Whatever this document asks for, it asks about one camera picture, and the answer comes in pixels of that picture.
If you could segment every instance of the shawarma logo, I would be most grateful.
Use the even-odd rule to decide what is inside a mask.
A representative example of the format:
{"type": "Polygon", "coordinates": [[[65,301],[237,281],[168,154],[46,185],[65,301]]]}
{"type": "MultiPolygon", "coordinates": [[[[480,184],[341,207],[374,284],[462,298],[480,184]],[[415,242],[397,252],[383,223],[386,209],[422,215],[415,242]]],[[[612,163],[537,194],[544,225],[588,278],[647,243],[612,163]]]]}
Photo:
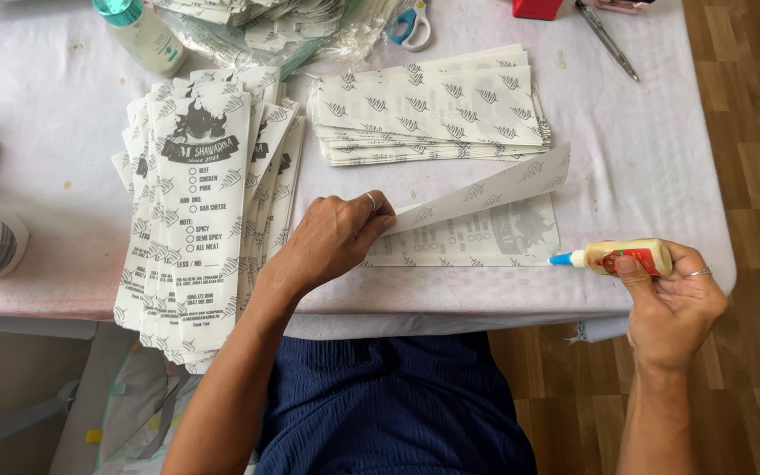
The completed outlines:
{"type": "Polygon", "coordinates": [[[165,141],[161,155],[179,163],[212,163],[226,160],[239,149],[236,135],[225,136],[225,114],[215,116],[204,107],[189,103],[186,114],[178,114],[175,132],[165,141]],[[216,139],[211,142],[189,142],[216,139]]]}

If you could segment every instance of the blue scissors handle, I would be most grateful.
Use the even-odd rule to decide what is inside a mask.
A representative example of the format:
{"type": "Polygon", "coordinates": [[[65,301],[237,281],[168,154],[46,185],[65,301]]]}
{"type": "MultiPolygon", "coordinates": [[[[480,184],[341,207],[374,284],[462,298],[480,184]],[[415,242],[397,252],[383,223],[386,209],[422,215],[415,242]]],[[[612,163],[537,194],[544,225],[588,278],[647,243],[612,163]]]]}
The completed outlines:
{"type": "Polygon", "coordinates": [[[399,15],[395,22],[389,25],[389,37],[392,41],[407,49],[407,51],[420,51],[430,41],[432,27],[427,16],[427,3],[428,0],[418,0],[415,7],[399,15]],[[392,34],[392,30],[401,23],[406,23],[404,32],[397,36],[392,34]],[[422,35],[423,38],[419,43],[413,43],[412,39],[417,38],[421,27],[427,28],[427,33],[422,35]]]}

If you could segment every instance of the ring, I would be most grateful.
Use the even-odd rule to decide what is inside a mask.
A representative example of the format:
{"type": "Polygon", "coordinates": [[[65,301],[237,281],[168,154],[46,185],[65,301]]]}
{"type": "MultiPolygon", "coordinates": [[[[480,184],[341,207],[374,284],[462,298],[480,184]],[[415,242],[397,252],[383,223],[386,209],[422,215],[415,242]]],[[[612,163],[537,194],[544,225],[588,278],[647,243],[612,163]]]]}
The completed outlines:
{"type": "Polygon", "coordinates": [[[712,273],[711,273],[711,269],[709,269],[708,267],[706,267],[705,269],[698,270],[698,271],[694,272],[693,274],[688,274],[688,275],[686,275],[686,277],[693,277],[694,275],[712,275],[712,273]]]}
{"type": "Polygon", "coordinates": [[[365,196],[367,196],[369,200],[372,200],[372,212],[374,212],[377,209],[377,203],[374,201],[374,197],[370,193],[366,193],[365,196]]]}

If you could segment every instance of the yellow tag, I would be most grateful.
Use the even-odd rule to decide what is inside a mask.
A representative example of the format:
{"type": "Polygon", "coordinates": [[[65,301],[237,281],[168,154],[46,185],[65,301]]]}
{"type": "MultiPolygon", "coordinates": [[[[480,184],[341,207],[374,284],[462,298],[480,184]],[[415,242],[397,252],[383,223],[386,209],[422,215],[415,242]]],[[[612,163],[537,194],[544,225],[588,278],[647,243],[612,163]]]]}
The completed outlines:
{"type": "Polygon", "coordinates": [[[100,428],[92,428],[87,431],[87,437],[84,438],[84,442],[87,444],[98,444],[101,442],[101,436],[104,434],[100,428]]]}

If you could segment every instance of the left hand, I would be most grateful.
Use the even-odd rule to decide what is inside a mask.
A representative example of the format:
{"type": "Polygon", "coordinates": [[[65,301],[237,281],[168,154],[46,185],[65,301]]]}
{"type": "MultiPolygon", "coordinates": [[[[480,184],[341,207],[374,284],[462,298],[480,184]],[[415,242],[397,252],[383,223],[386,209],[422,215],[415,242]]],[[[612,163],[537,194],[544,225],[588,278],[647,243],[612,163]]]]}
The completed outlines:
{"type": "Polygon", "coordinates": [[[289,241],[260,271],[299,297],[364,261],[368,249],[395,225],[395,210],[381,191],[350,201],[316,198],[289,241]]]}

